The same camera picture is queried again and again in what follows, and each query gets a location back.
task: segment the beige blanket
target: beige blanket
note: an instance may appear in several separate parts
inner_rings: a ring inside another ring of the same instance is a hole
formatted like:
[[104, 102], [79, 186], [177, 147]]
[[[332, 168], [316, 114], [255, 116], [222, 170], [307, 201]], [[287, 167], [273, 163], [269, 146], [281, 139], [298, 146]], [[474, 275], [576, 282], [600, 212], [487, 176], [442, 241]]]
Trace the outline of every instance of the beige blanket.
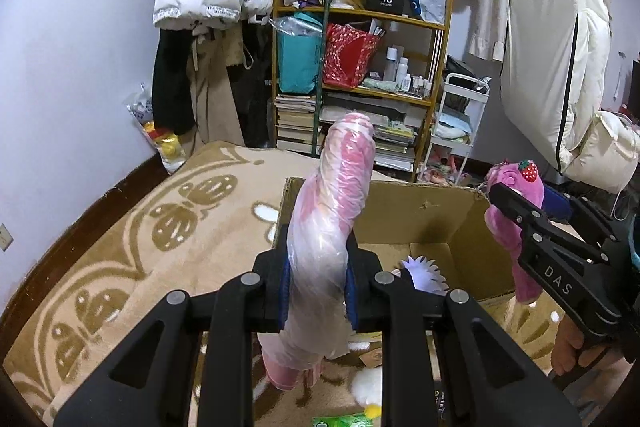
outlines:
[[[51, 425], [84, 378], [167, 292], [206, 293], [250, 270], [255, 255], [271, 247], [286, 178], [304, 177], [316, 165], [278, 150], [203, 147], [91, 247], [27, 322], [4, 367], [31, 407]], [[556, 331], [550, 314], [557, 308], [551, 299], [540, 299], [535, 309], [504, 300], [486, 307], [549, 368]], [[327, 362], [316, 386], [290, 393], [268, 383], [258, 355], [259, 426], [304, 427], [313, 416], [362, 411], [348, 389], [363, 368], [358, 353]], [[192, 412], [198, 394], [196, 385]]]

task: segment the red gift bag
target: red gift bag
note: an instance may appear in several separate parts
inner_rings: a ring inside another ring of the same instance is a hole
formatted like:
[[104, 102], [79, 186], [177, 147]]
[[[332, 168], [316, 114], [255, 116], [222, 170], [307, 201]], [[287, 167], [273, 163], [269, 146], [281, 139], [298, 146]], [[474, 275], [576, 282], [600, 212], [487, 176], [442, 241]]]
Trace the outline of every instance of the red gift bag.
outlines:
[[331, 86], [357, 87], [381, 40], [356, 28], [329, 24], [322, 81]]

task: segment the red strawberry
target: red strawberry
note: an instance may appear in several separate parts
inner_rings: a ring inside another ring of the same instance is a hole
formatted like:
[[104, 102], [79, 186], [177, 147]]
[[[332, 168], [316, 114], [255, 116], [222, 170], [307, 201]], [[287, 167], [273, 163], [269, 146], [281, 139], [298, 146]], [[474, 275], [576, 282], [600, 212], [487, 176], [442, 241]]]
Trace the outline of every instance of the red strawberry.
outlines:
[[518, 171], [522, 177], [529, 183], [533, 183], [538, 179], [538, 167], [531, 160], [523, 160], [518, 164]]

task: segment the power socket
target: power socket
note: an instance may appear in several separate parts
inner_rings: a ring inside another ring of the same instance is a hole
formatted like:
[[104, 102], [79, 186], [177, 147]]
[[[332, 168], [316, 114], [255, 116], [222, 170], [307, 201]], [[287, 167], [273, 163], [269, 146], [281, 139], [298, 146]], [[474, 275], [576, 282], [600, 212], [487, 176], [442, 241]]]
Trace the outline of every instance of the power socket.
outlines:
[[4, 223], [0, 223], [0, 249], [3, 252], [6, 251], [6, 249], [9, 248], [9, 245], [11, 245], [13, 241], [14, 238], [11, 237], [11, 234], [6, 229]]

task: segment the green snack wrapper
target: green snack wrapper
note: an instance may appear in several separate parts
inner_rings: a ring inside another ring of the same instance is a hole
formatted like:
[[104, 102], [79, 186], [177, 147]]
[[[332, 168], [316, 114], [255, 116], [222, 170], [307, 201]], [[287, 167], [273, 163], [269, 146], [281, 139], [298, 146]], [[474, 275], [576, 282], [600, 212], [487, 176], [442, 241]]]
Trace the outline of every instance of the green snack wrapper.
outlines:
[[373, 427], [373, 421], [360, 414], [313, 418], [314, 427]]

